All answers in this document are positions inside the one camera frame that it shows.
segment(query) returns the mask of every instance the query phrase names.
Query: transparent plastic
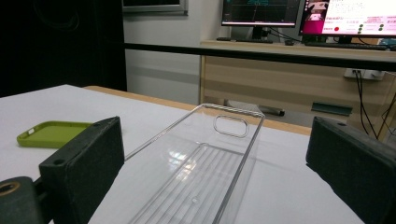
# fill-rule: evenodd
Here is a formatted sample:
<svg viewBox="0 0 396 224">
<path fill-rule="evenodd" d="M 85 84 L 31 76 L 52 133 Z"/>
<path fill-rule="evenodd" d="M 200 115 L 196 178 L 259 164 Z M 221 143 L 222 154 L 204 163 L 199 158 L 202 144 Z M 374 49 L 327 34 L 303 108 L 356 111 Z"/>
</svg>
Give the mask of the transparent plastic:
<svg viewBox="0 0 396 224">
<path fill-rule="evenodd" d="M 130 210 L 120 222 L 233 223 L 263 121 L 261 113 L 199 105 L 127 155 L 118 203 Z"/>
</svg>

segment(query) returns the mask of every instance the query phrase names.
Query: electrical outlet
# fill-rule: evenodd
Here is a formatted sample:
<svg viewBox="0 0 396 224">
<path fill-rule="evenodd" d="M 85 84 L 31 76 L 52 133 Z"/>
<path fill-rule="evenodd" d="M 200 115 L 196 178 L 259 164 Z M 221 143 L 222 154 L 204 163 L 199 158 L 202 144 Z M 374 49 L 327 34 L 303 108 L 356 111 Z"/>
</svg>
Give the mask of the electrical outlet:
<svg viewBox="0 0 396 224">
<path fill-rule="evenodd" d="M 363 79 L 370 80 L 382 80 L 382 77 L 385 75 L 385 72 L 383 71 L 347 68 L 344 73 L 344 77 L 356 78 L 356 73 L 361 73 L 361 77 L 363 77 Z"/>
</svg>

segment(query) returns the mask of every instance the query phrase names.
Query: wooden table edge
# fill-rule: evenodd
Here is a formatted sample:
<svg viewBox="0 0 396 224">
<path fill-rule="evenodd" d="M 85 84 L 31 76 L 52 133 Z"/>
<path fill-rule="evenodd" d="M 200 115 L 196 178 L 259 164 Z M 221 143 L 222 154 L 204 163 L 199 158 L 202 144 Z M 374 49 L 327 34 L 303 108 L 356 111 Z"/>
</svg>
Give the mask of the wooden table edge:
<svg viewBox="0 0 396 224">
<path fill-rule="evenodd" d="M 157 105 L 171 106 L 173 108 L 184 109 L 184 110 L 193 110 L 197 106 L 197 105 L 189 105 L 189 104 L 184 104 L 184 103 L 170 101 L 170 100 L 164 100 L 164 99 L 146 96 L 146 95 L 135 94 L 135 93 L 128 92 L 128 91 L 117 91 L 117 90 L 100 87 L 100 86 L 87 86 L 87 87 L 84 87 L 84 89 L 90 90 L 90 91 L 99 91 L 99 92 L 107 93 L 110 95 L 116 95 L 116 96 L 120 96 L 120 97 L 134 99 L 134 100 L 154 103 Z M 280 131 L 285 131 L 285 132 L 290 132 L 290 133 L 298 133 L 298 134 L 303 134 L 303 135 L 311 134 L 311 128 L 300 126 L 300 125 L 295 125 L 295 124 L 279 122 L 279 121 L 270 120 L 270 119 L 266 119 L 264 121 L 263 126 L 266 128 L 277 129 Z"/>
</svg>

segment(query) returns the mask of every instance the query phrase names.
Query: computer monitor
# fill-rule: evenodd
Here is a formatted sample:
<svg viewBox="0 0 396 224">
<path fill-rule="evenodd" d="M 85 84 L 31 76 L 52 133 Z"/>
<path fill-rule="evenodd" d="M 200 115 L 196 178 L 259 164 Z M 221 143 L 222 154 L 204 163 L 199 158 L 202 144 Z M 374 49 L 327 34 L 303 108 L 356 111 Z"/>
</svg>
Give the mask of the computer monitor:
<svg viewBox="0 0 396 224">
<path fill-rule="evenodd" d="M 394 0 L 305 0 L 300 35 L 396 37 Z"/>
<path fill-rule="evenodd" d="M 295 27 L 300 0 L 223 0 L 223 26 L 253 27 L 253 39 L 263 27 Z"/>
</svg>

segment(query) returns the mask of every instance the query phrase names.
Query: white table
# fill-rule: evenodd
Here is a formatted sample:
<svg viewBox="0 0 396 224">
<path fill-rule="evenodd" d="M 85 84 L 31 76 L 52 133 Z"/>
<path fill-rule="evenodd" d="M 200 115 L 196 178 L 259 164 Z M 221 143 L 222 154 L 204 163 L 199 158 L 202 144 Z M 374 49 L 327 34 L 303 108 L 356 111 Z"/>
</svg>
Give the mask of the white table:
<svg viewBox="0 0 396 224">
<path fill-rule="evenodd" d="M 38 164 L 54 150 L 19 147 L 16 137 L 40 122 L 119 116 L 128 154 L 187 112 L 67 85 L 0 98 L 0 180 L 39 177 Z M 257 141 L 257 162 L 235 223 L 362 223 L 305 165 L 309 136 L 263 127 Z M 115 211 L 128 207 L 117 206 L 112 195 L 126 193 L 132 192 L 111 189 L 91 223 L 117 223 Z"/>
</svg>

